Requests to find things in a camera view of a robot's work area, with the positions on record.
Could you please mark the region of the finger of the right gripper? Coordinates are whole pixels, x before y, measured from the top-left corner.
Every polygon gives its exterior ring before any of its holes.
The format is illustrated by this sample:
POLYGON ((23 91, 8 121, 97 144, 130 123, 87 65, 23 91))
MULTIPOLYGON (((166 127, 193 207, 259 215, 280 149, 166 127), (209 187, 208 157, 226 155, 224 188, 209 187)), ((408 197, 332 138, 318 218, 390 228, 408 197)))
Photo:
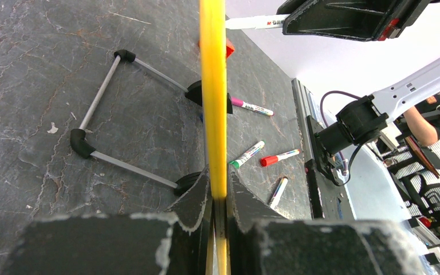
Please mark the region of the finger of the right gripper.
POLYGON ((319 1, 306 14, 289 14, 284 35, 313 35, 353 41, 397 38, 421 15, 430 1, 319 1))
POLYGON ((287 0, 278 7, 276 14, 306 14, 318 4, 319 0, 287 0))

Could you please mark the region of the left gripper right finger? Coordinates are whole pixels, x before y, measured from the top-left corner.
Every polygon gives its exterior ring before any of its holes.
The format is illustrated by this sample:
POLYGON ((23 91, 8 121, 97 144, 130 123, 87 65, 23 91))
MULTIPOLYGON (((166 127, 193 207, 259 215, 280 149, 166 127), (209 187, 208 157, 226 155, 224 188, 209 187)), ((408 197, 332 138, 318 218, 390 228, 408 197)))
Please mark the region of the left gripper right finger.
POLYGON ((243 183, 236 169, 227 172, 227 233, 231 274, 287 274, 290 265, 270 233, 292 225, 243 183))

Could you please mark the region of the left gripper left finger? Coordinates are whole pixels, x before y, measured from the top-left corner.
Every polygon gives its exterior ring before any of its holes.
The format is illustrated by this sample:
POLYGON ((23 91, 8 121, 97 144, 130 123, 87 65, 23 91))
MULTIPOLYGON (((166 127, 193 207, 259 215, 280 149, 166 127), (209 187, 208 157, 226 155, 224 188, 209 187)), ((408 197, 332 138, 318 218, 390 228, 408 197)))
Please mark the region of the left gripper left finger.
POLYGON ((209 168, 177 181, 180 197, 167 212, 178 221, 173 226, 167 274, 205 274, 211 233, 209 168))

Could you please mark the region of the blue capped marker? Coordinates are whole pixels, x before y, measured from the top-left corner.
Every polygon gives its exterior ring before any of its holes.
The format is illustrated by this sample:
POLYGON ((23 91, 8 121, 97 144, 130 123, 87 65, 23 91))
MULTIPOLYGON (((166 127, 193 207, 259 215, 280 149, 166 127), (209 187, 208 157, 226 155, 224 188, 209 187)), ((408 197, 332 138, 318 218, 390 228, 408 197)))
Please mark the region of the blue capped marker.
POLYGON ((231 18, 225 21, 225 28, 230 30, 281 28, 287 17, 289 14, 231 18))

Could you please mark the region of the white whiteboard wooden frame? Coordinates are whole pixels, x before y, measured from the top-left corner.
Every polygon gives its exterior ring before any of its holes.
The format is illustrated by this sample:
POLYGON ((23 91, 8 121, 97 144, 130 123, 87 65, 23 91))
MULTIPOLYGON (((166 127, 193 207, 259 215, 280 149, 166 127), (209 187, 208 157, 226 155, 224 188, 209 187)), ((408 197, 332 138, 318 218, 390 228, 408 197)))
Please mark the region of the white whiteboard wooden frame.
MULTIPOLYGON (((229 245, 225 227, 227 201, 227 107, 226 80, 226 28, 224 1, 200 1, 199 30, 201 47, 202 108, 205 123, 205 145, 209 164, 211 196, 213 198, 215 219, 215 240, 220 274, 229 274, 229 245)), ((118 159, 96 151, 85 140, 87 127, 95 109, 103 96, 120 62, 136 62, 136 56, 128 50, 114 53, 115 60, 100 86, 78 129, 70 132, 70 146, 83 158, 94 156, 122 168, 137 172, 157 182, 176 187, 170 180, 131 166, 118 159)))

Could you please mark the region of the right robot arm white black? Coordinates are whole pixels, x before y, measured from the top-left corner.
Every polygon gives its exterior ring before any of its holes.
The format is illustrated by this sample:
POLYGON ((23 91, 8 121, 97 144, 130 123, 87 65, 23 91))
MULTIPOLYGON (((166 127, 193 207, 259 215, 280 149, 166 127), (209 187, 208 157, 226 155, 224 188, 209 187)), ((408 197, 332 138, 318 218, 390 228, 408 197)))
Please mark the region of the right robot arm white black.
MULTIPOLYGON (((284 35, 315 35, 360 42, 399 37, 428 1, 286 1, 284 35)), ((347 104, 336 121, 315 133, 318 148, 333 155, 380 136, 381 130, 410 107, 440 92, 440 58, 400 82, 347 104)))

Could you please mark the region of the person forearm in background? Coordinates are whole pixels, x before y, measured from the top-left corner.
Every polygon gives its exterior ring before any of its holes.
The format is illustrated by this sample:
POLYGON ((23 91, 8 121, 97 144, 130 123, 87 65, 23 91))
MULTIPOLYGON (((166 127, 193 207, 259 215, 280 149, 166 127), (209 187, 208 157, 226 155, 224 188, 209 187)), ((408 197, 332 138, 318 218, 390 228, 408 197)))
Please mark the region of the person forearm in background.
POLYGON ((415 108, 411 107, 403 113, 409 130, 423 146, 431 146, 438 141, 436 129, 415 108))

